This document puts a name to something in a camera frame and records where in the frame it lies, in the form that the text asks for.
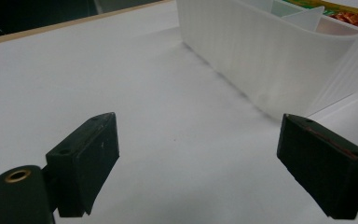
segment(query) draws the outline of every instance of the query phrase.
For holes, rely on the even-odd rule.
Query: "wooden table edge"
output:
[[[60,29],[60,28],[63,28],[63,27],[76,25],[76,24],[86,22],[86,21],[95,21],[95,20],[98,20],[98,19],[101,19],[101,18],[111,17],[111,16],[115,16],[115,15],[122,14],[122,13],[125,13],[125,12],[130,12],[130,11],[145,8],[145,7],[152,7],[152,6],[155,6],[155,5],[164,4],[164,3],[171,2],[171,1],[173,1],[173,0],[162,0],[162,1],[159,1],[159,2],[155,2],[155,3],[141,5],[141,6],[138,6],[138,7],[129,7],[129,8],[121,9],[121,10],[118,10],[118,11],[108,12],[108,13],[95,15],[95,16],[91,16],[91,17],[87,17],[87,18],[82,18],[82,19],[78,19],[78,20],[74,20],[74,21],[66,21],[66,22],[62,22],[62,23],[53,24],[53,25],[50,25],[50,26],[44,26],[44,27],[33,29],[33,30],[22,31],[22,32],[10,34],[10,35],[1,35],[0,36],[0,43],[6,42],[6,41],[9,41],[9,40],[13,40],[13,39],[26,37],[26,36],[29,36],[29,35],[37,35],[37,34],[45,33],[47,31],[57,30],[57,29]]]

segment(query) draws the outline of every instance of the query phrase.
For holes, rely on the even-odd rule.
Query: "black plastic part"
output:
[[[118,157],[114,113],[87,120],[46,155],[48,173],[58,178],[57,207],[61,217],[90,214]]]
[[[0,175],[0,224],[51,224],[41,170],[22,166]]]
[[[358,212],[358,146],[310,119],[284,115],[278,158],[324,212]]]
[[[57,208],[58,195],[60,194],[58,178],[52,176],[48,172],[48,167],[42,169],[42,174],[45,179],[46,191],[48,194],[48,206],[50,212],[53,213]]]

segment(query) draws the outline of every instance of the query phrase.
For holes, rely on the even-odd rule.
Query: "white plastic container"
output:
[[[177,0],[184,41],[274,118],[358,91],[358,27],[281,0]]]

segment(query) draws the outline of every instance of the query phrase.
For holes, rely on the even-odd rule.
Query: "white table surface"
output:
[[[184,45],[175,2],[0,44],[0,174],[110,111],[121,157],[91,216],[57,223],[358,223],[287,172],[280,122]],[[312,117],[358,144],[358,93]]]

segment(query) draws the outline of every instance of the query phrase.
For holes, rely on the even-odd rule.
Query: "screw hole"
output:
[[[352,152],[352,154],[358,157],[358,152]]]
[[[16,172],[11,173],[10,175],[7,175],[5,178],[5,181],[7,183],[16,183],[19,181],[22,181],[23,179],[27,178],[31,174],[30,170],[19,170]]]
[[[63,150],[60,151],[60,154],[61,154],[61,155],[66,155],[66,154],[68,154],[69,152],[71,152],[71,150],[69,150],[69,149],[63,149]]]

